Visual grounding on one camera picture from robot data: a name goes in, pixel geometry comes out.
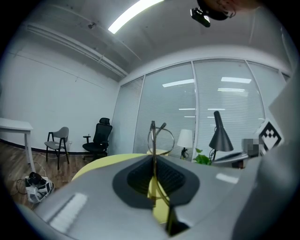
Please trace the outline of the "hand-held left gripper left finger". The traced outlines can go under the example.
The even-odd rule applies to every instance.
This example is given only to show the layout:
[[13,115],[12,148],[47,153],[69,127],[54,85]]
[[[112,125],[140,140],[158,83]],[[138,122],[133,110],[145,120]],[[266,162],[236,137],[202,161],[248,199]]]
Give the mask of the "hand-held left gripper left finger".
[[113,189],[118,172],[148,159],[135,157],[88,171],[47,197],[35,213],[55,240],[166,240],[151,209],[132,207]]

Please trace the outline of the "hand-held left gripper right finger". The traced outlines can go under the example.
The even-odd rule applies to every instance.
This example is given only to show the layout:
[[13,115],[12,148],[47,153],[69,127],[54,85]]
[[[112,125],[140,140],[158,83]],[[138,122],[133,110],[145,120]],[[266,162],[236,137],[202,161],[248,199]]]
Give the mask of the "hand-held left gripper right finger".
[[157,180],[169,204],[166,229],[156,231],[158,240],[183,237],[212,216],[229,210],[240,212],[254,183],[258,160],[244,170],[200,165],[173,157],[157,156]]

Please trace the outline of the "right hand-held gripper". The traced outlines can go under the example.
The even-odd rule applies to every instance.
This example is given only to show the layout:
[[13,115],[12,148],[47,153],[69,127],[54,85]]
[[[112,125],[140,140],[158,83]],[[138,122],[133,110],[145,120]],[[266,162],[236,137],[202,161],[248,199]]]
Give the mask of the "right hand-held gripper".
[[265,119],[252,134],[242,139],[241,147],[244,153],[229,154],[212,161],[212,164],[232,164],[248,157],[263,156],[282,142],[283,138],[274,123]]

